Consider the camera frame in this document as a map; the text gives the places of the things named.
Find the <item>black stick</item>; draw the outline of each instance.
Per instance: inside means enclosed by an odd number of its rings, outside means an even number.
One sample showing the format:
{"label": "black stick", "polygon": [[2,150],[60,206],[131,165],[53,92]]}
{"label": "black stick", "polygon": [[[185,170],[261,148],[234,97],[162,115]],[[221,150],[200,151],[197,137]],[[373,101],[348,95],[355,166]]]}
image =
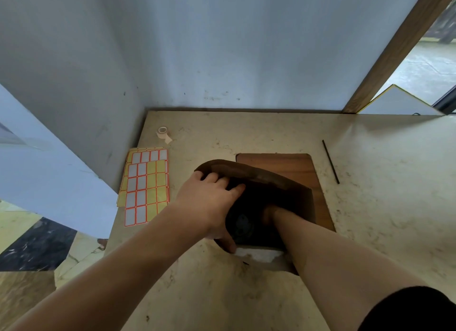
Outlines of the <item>black stick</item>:
{"label": "black stick", "polygon": [[331,164],[332,172],[334,173],[334,177],[336,178],[336,182],[337,182],[337,184],[340,184],[339,178],[337,177],[337,174],[336,174],[336,169],[334,169],[334,166],[333,166],[333,161],[331,160],[328,149],[326,148],[325,141],[322,140],[322,142],[323,142],[323,146],[325,147],[326,155],[328,156],[328,159],[329,159],[329,164]]}

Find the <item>forearm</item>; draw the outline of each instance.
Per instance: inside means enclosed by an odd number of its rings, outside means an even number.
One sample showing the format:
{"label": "forearm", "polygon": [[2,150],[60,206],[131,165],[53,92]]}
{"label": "forearm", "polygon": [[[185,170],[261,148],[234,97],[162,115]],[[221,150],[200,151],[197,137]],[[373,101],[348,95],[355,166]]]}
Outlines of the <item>forearm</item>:
{"label": "forearm", "polygon": [[426,285],[385,256],[294,213],[273,222],[331,330],[355,330],[379,301],[405,287]]}
{"label": "forearm", "polygon": [[170,204],[147,226],[16,322],[10,331],[120,330],[153,284],[204,229]]}

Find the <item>wooden frame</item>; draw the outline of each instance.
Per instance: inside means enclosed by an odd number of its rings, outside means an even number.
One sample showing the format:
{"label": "wooden frame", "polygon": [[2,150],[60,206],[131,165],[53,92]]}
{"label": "wooden frame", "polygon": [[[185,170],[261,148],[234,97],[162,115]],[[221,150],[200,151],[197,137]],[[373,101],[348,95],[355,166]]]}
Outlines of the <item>wooden frame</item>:
{"label": "wooden frame", "polygon": [[357,113],[372,100],[451,0],[418,0],[342,110]]}

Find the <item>tape roll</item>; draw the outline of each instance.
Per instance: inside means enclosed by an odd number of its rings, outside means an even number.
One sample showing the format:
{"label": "tape roll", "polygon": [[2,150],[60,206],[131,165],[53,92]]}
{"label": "tape roll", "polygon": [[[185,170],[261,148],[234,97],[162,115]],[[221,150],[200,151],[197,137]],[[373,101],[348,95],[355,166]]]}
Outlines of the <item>tape roll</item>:
{"label": "tape roll", "polygon": [[165,140],[165,143],[169,144],[170,142],[172,142],[172,139],[169,137],[168,135],[168,128],[166,127],[160,127],[158,128],[157,130],[157,137],[159,137],[160,139],[164,139]]}

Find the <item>beige table surface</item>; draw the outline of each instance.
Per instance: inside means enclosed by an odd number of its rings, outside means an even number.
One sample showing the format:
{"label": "beige table surface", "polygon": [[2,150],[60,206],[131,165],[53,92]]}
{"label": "beige table surface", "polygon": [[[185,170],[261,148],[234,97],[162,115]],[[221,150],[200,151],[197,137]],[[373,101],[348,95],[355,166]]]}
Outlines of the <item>beige table surface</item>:
{"label": "beige table surface", "polygon": [[[336,231],[456,300],[456,117],[150,111],[139,147],[162,146],[170,191],[201,163],[238,153],[312,156]],[[322,145],[338,173],[336,184]],[[106,252],[140,229],[117,213]],[[327,330],[299,277],[258,271],[212,242],[185,253],[124,330]]]}

